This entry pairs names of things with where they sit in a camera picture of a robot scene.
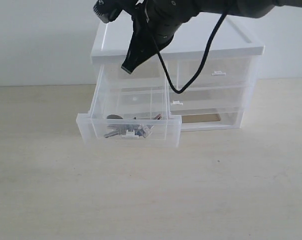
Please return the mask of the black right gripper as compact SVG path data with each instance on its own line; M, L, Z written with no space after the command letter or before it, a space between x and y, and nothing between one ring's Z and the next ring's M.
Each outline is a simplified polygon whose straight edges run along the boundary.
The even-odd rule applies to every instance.
M122 0L131 15L133 33L121 68L128 74L165 48L175 32L199 13L195 0Z

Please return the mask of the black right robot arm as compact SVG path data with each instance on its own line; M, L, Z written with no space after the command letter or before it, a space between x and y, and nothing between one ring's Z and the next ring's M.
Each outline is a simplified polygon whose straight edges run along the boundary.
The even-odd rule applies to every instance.
M271 0L145 0L132 16L133 34L121 68L131 74L166 48L178 28L199 13L257 19L274 6Z

